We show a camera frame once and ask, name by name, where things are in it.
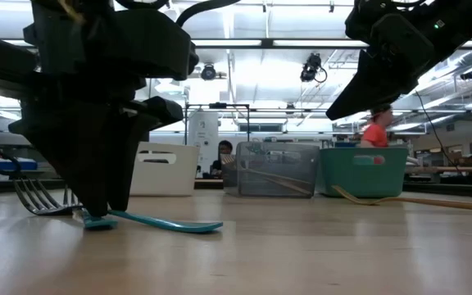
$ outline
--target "orange shirt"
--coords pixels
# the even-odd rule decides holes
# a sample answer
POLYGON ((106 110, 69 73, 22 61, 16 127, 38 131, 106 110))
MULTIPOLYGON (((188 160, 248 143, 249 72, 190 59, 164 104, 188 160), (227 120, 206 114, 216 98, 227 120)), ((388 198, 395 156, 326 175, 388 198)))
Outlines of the orange shirt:
POLYGON ((364 136, 361 140, 370 142, 375 148, 386 148, 389 146, 385 128, 377 124, 371 124, 364 131, 364 136))

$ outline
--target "ceiling beam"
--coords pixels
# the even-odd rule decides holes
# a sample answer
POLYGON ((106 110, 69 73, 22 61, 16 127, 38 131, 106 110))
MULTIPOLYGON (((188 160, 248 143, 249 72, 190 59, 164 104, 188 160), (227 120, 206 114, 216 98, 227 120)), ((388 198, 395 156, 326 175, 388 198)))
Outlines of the ceiling beam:
MULTIPOLYGON (((23 39, 4 39, 25 48, 34 46, 23 39)), ((193 39, 198 49, 367 49, 362 41, 351 39, 193 39)), ((472 50, 472 40, 459 49, 472 50)))

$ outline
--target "teal plastic bin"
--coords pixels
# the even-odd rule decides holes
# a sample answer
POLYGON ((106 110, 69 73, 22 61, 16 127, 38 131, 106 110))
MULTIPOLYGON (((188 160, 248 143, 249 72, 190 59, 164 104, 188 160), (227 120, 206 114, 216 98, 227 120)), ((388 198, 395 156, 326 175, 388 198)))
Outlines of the teal plastic bin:
POLYGON ((320 150, 316 191, 341 197, 338 185, 355 197, 397 197, 402 193, 408 150, 388 148, 326 148, 320 150))

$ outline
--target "wooden stick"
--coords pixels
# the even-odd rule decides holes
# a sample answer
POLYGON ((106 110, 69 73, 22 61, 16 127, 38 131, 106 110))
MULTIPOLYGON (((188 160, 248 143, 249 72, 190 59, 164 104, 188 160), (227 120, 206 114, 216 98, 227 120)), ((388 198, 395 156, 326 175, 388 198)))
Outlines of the wooden stick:
POLYGON ((443 200, 425 200, 425 199, 417 199, 417 198, 410 198, 410 197, 386 197, 383 199, 375 200, 375 201, 363 201, 350 193, 348 193, 345 189, 333 185, 333 188, 340 193, 343 197, 347 200, 363 206, 374 206, 379 205, 383 202, 410 202, 415 204, 423 204, 423 205, 432 205, 432 206, 440 206, 440 207, 448 207, 448 208, 456 208, 456 209, 467 209, 472 210, 472 203, 471 202, 453 202, 453 201, 443 201, 443 200))
POLYGON ((290 183, 287 183, 287 182, 284 182, 284 181, 281 181, 281 180, 277 180, 277 179, 272 179, 272 178, 268 178, 268 177, 264 177, 265 180, 267 181, 270 181, 272 183, 275 183, 275 184, 279 184, 285 188, 290 188, 292 190, 295 190, 299 193, 303 193, 303 194, 306 194, 306 195, 310 195, 311 192, 309 192, 308 190, 305 190, 303 188, 299 188, 298 186, 294 185, 294 184, 290 184, 290 183))
POLYGON ((253 174, 256 174, 256 175, 269 176, 269 177, 273 177, 273 178, 276 178, 276 179, 283 179, 283 180, 292 181, 292 182, 299 183, 299 184, 311 184, 308 181, 293 179, 293 178, 290 178, 290 177, 285 177, 285 176, 282 176, 282 175, 275 175, 275 174, 272 174, 272 173, 256 171, 256 170, 253 170, 253 169, 242 169, 242 172, 249 172, 249 173, 253 173, 253 174))

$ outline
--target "metal frame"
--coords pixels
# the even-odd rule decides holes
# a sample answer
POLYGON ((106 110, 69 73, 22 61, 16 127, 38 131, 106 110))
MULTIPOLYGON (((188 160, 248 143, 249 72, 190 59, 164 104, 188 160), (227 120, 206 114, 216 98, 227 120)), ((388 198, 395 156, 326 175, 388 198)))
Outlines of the metal frame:
MULTIPOLYGON (((9 43, 17 44, 23 48, 33 49, 34 46, 23 43, 23 39, 4 39, 9 43)), ((336 38, 231 38, 231 39, 193 39, 196 49, 367 49, 368 45, 360 44, 357 40, 352 39, 336 39, 336 38), (280 45, 275 44, 276 41, 289 43, 300 42, 298 45, 280 45), (340 42, 341 45, 333 45, 332 42, 340 42)), ((472 44, 466 43, 459 49, 472 50, 472 44)))
POLYGON ((221 106, 225 108, 211 108, 212 104, 189 104, 185 103, 185 114, 184 114, 184 119, 185 119, 185 145, 187 145, 187 135, 188 135, 188 110, 190 107, 198 107, 198 110, 201 110, 203 107, 208 107, 211 110, 217 110, 218 112, 227 112, 228 108, 227 107, 233 107, 235 110, 238 110, 238 107, 245 107, 247 109, 247 141, 251 141, 251 108, 249 104, 222 104, 221 106))

